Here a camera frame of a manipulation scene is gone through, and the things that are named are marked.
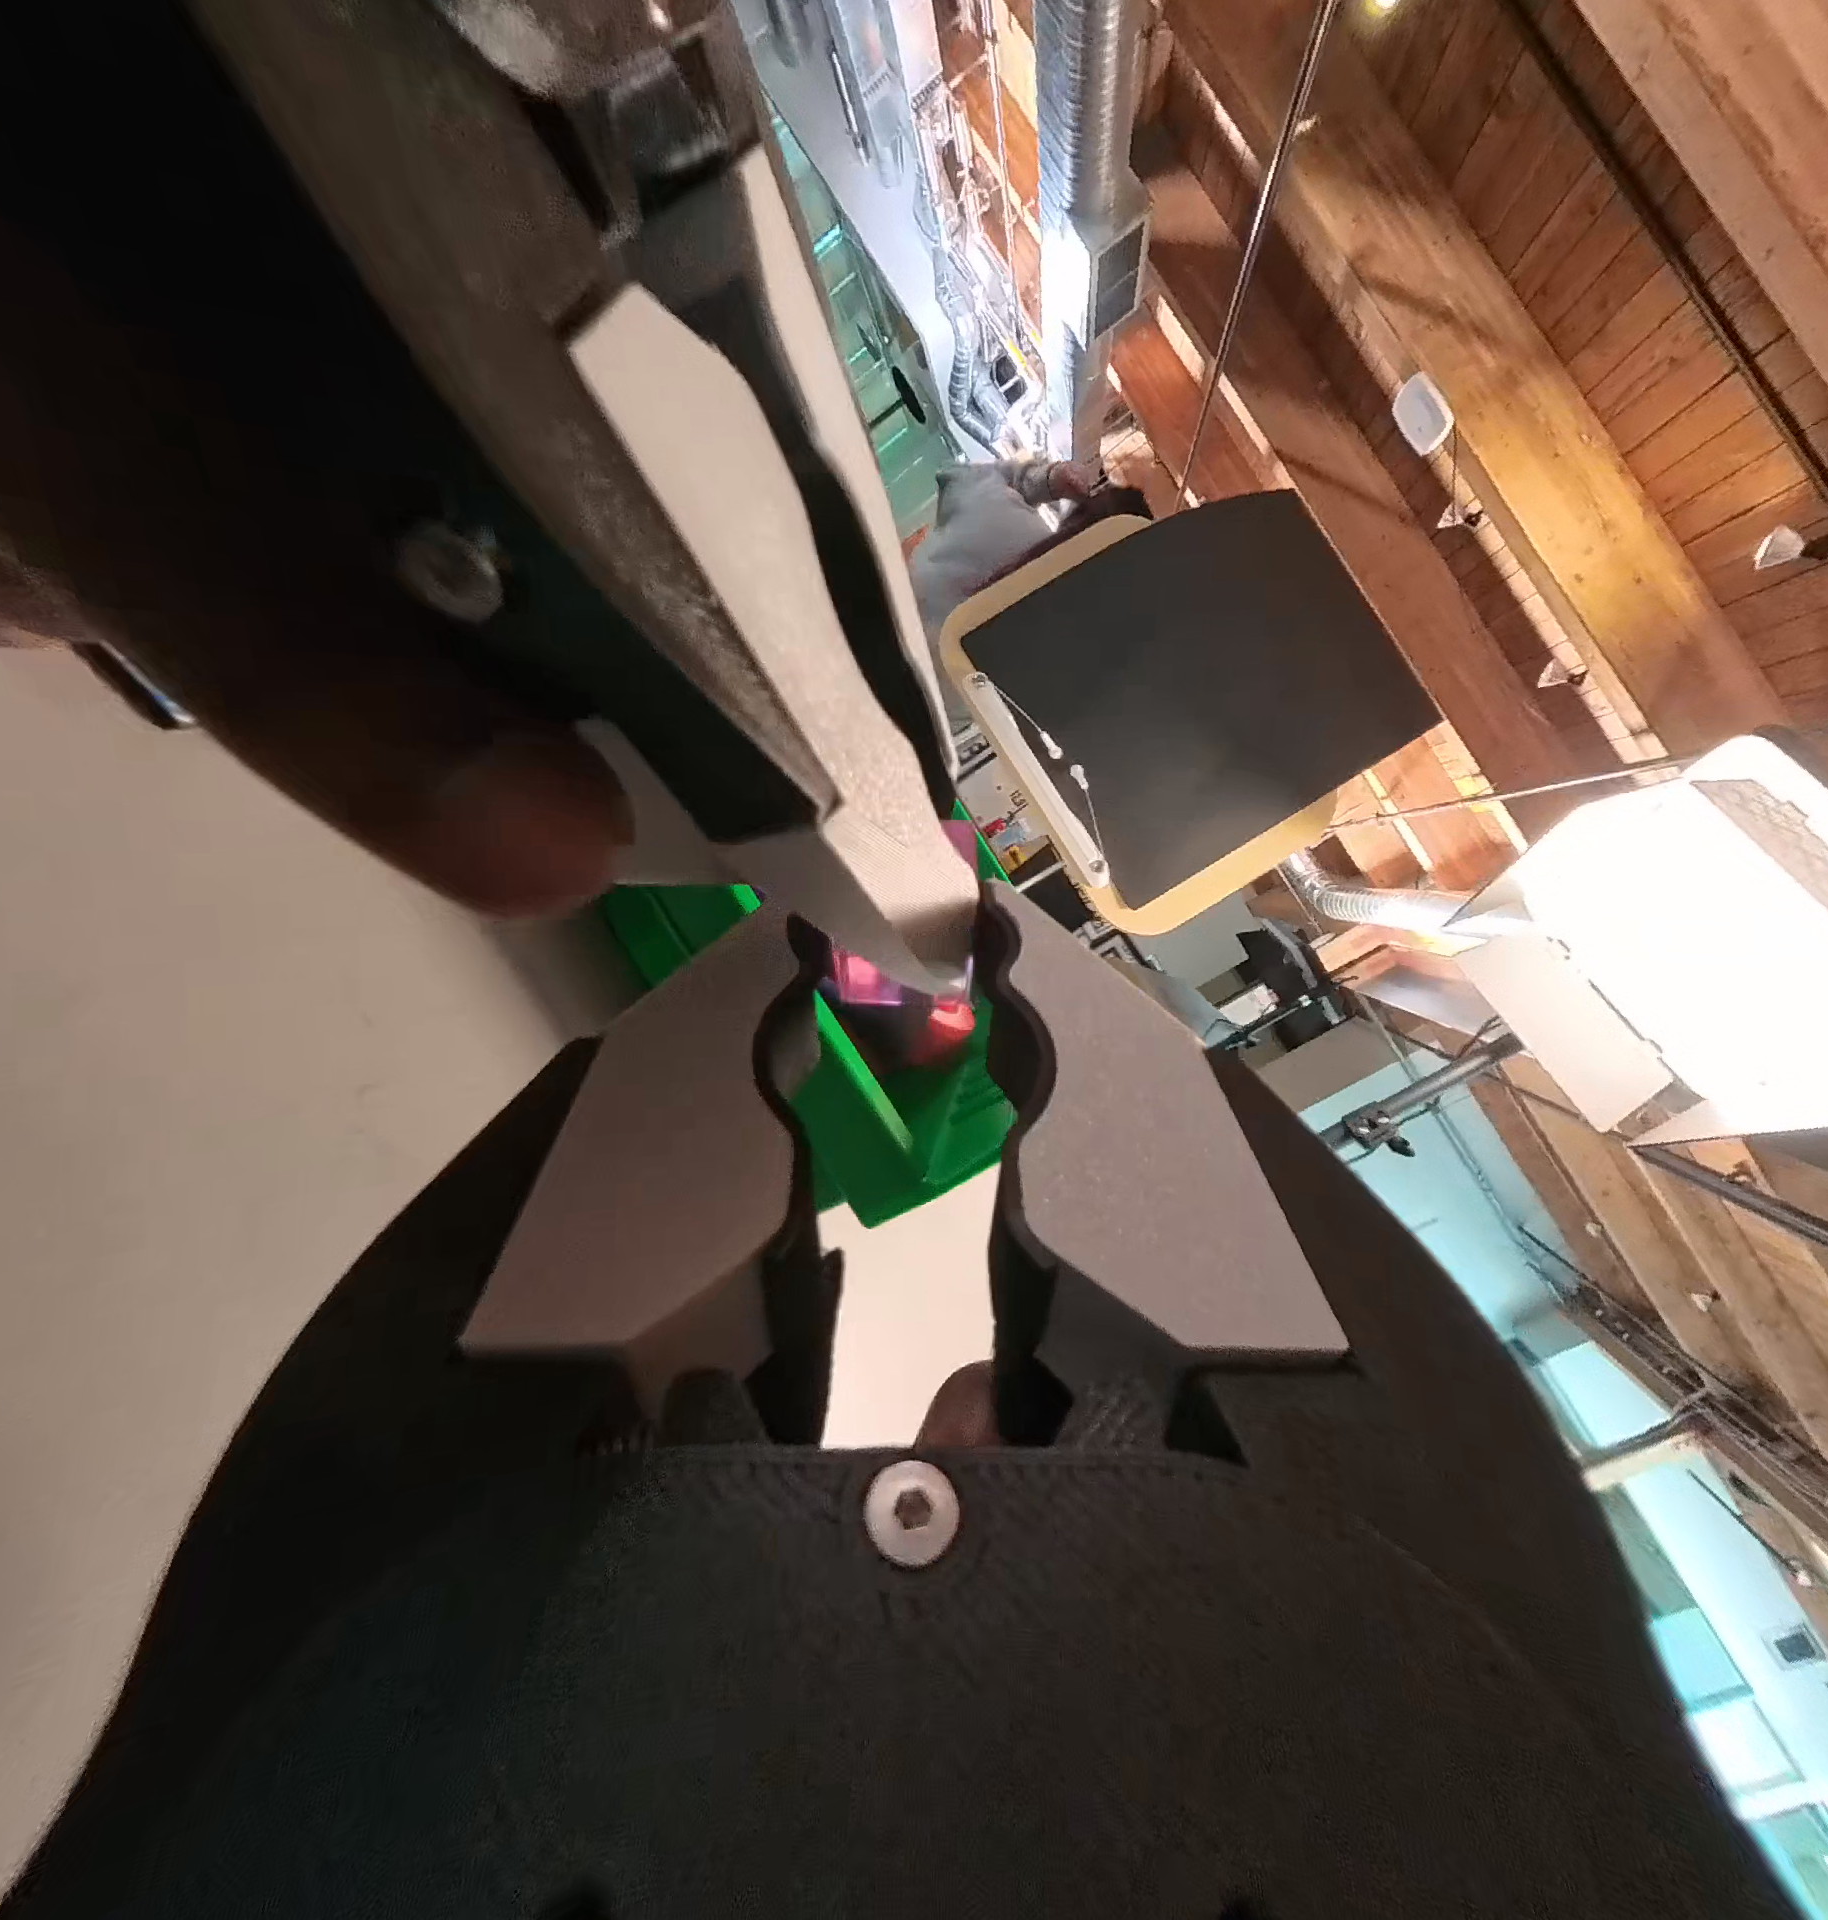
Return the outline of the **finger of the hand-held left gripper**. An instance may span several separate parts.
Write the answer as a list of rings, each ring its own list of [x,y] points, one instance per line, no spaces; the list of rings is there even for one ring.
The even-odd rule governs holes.
[[[767,149],[641,221],[632,287],[566,324],[566,365],[696,565],[702,607],[726,617],[726,637],[675,639],[673,607],[641,612],[696,708],[610,726],[708,838],[817,830],[916,951],[877,967],[960,991],[982,881],[946,837],[933,665],[822,287]]]
[[[610,726],[584,719],[576,742],[614,770],[632,803],[632,846],[614,849],[618,886],[751,886],[836,947],[869,964],[916,964],[910,937],[857,886],[817,830],[760,837],[750,846],[708,838],[673,781]]]

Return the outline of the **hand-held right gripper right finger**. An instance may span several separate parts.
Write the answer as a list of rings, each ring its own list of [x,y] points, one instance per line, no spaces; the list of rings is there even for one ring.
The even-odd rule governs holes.
[[[1209,1050],[1016,886],[982,893],[987,1072],[1010,1105],[987,1239],[1004,1419],[1209,1373],[1333,1373],[1347,1335]]]

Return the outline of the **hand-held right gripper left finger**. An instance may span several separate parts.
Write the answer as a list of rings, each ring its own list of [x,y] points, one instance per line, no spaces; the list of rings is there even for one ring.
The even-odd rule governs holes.
[[[817,931],[751,908],[594,1037],[460,1327],[467,1362],[601,1362],[641,1419],[716,1373],[767,1438],[822,1438],[836,1252],[795,1117],[817,964]]]

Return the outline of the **purple transparent cube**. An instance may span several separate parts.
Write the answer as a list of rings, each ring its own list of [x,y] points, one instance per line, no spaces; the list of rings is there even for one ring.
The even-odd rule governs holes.
[[[973,1037],[973,996],[898,988],[850,951],[831,951],[822,996],[877,1072],[952,1059]]]

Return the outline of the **green plastic bin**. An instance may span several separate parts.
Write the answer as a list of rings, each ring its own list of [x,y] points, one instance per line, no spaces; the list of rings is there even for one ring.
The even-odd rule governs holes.
[[[760,908],[751,886],[614,886],[601,922],[641,988],[675,977],[696,951]],[[817,991],[817,1069],[795,1092],[810,1143],[817,1205],[850,1205],[885,1226],[987,1172],[1016,1111],[987,1072],[995,1010],[969,996],[969,1028],[927,1059],[892,1059],[862,1037],[862,1010]]]

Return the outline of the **person's left hand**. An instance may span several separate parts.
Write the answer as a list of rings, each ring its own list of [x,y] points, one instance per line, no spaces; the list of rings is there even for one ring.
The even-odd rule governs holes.
[[[0,4],[0,645],[112,645],[439,900],[576,908],[622,788],[400,587],[424,521],[538,534],[193,16]]]

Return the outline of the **black panel with pale rim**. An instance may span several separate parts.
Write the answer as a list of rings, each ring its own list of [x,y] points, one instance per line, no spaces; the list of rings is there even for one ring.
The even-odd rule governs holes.
[[[1340,795],[1445,719],[1296,490],[1098,521],[969,597],[942,658],[1132,937],[1324,838]]]

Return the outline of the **white light panel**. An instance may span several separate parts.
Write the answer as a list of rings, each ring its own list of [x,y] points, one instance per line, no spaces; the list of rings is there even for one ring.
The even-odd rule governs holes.
[[[1574,803],[1445,931],[1594,1132],[1828,1169],[1828,781],[1794,742]]]

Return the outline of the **large silver air duct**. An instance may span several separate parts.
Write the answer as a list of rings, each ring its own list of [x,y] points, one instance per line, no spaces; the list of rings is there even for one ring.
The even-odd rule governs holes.
[[[1132,176],[1146,0],[1037,0],[1037,290],[1044,333],[1098,351],[1139,301],[1148,191]]]

